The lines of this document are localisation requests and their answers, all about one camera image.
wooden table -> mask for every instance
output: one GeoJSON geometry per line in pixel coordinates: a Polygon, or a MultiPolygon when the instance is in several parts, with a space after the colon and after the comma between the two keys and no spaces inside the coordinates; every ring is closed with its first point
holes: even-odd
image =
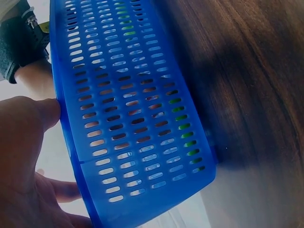
{"type": "Polygon", "coordinates": [[[304,0],[154,0],[220,164],[212,228],[304,228],[304,0]]]}

wood grain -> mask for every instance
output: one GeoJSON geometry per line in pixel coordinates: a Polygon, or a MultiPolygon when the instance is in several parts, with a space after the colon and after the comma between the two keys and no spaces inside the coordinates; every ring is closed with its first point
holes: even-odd
{"type": "Polygon", "coordinates": [[[153,0],[218,159],[212,228],[304,228],[304,1],[153,0]]]}

perforated plastic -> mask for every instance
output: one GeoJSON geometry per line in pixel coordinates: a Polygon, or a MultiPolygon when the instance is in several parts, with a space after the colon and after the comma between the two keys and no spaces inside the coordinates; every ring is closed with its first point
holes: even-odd
{"type": "Polygon", "coordinates": [[[134,228],[212,182],[206,136],[148,0],[52,0],[51,51],[95,227],[134,228]]]}

hand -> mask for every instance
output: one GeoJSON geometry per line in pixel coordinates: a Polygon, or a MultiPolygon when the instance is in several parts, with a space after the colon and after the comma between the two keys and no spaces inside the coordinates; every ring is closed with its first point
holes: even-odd
{"type": "Polygon", "coordinates": [[[44,132],[59,116],[53,99],[17,97],[0,102],[0,227],[92,227],[89,218],[67,214],[58,205],[80,198],[76,183],[35,173],[44,132]]]}

blue plastic basket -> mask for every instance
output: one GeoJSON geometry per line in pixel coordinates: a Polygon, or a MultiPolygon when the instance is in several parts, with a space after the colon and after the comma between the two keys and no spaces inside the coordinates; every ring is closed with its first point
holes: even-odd
{"type": "Polygon", "coordinates": [[[51,51],[95,227],[134,228],[213,181],[205,133],[148,0],[52,0],[51,51]]]}

